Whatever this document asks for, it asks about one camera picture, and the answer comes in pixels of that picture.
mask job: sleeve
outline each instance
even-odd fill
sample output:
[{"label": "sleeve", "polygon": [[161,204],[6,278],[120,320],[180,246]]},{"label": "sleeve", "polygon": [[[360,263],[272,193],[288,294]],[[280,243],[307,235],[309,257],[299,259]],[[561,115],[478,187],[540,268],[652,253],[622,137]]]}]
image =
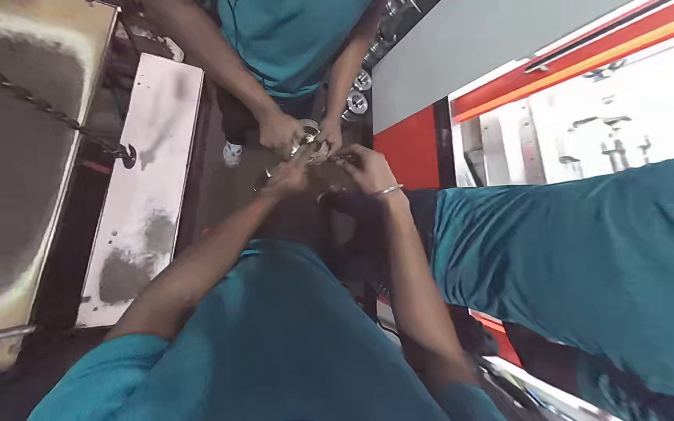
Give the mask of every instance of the sleeve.
[{"label": "sleeve", "polygon": [[28,419],[107,419],[169,346],[152,335],[121,336],[102,343],[67,371]]},{"label": "sleeve", "polygon": [[491,398],[474,384],[452,383],[436,401],[452,421],[506,421]]}]

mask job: metal bangle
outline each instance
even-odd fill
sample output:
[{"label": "metal bangle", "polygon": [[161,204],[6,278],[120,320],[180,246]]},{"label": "metal bangle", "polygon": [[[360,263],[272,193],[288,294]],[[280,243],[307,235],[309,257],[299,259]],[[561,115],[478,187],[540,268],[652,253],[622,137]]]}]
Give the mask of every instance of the metal bangle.
[{"label": "metal bangle", "polygon": [[387,194],[387,193],[393,192],[393,191],[395,191],[395,190],[399,190],[399,189],[401,189],[402,187],[404,187],[404,184],[397,184],[396,186],[391,186],[391,187],[388,187],[388,188],[386,188],[386,189],[381,190],[380,192],[374,193],[374,196],[379,196],[379,195]]}]

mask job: teal t-shirt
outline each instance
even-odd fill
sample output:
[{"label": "teal t-shirt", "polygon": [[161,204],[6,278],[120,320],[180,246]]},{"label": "teal t-shirt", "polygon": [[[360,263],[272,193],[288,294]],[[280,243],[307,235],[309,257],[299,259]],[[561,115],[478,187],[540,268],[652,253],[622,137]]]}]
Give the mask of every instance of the teal t-shirt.
[{"label": "teal t-shirt", "polygon": [[[674,397],[674,159],[548,186],[444,190],[431,267],[447,302]],[[604,372],[580,374],[583,396],[625,416]]]},{"label": "teal t-shirt", "polygon": [[473,385],[440,403],[313,252],[253,241],[175,342],[103,343],[30,419],[504,421]]},{"label": "teal t-shirt", "polygon": [[[222,33],[273,97],[315,91],[371,0],[216,0]],[[207,9],[214,0],[199,0]]]}]

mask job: gray wall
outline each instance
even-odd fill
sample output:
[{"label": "gray wall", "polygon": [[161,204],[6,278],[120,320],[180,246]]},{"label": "gray wall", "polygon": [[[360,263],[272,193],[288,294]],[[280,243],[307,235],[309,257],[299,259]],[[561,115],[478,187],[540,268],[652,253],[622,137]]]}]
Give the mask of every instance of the gray wall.
[{"label": "gray wall", "polygon": [[374,133],[625,3],[441,0],[374,68]]}]

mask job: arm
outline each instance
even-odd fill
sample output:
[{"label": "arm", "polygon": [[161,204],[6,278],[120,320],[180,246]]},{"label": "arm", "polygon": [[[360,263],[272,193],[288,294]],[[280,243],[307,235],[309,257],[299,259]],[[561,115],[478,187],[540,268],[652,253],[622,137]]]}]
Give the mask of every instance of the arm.
[{"label": "arm", "polygon": [[226,219],[199,244],[164,269],[137,297],[106,341],[132,333],[173,340],[210,289],[228,273],[267,214],[281,198],[305,188],[305,163],[311,148],[302,148],[281,164],[257,198]]},{"label": "arm", "polygon": [[[396,186],[397,180],[383,155],[359,145],[351,152],[360,169],[344,161],[340,165],[367,194]],[[392,278],[392,309],[397,325],[422,349],[429,390],[438,393],[451,383],[475,384],[474,366],[459,345],[446,304],[436,289],[415,228],[410,203],[400,190],[382,194],[388,234],[388,261]]]},{"label": "arm", "polygon": [[274,150],[286,150],[303,137],[298,121],[283,113],[248,72],[220,28],[193,0],[137,0],[147,17],[157,23],[212,81],[238,98],[259,122],[259,141]]},{"label": "arm", "polygon": [[330,87],[326,97],[326,115],[319,126],[321,133],[317,140],[326,140],[330,144],[330,155],[342,147],[342,111],[344,111],[348,93],[353,86],[355,76],[360,70],[365,53],[368,53],[371,41],[376,36],[376,28],[385,3],[374,1],[361,18],[350,41],[332,65]]}]

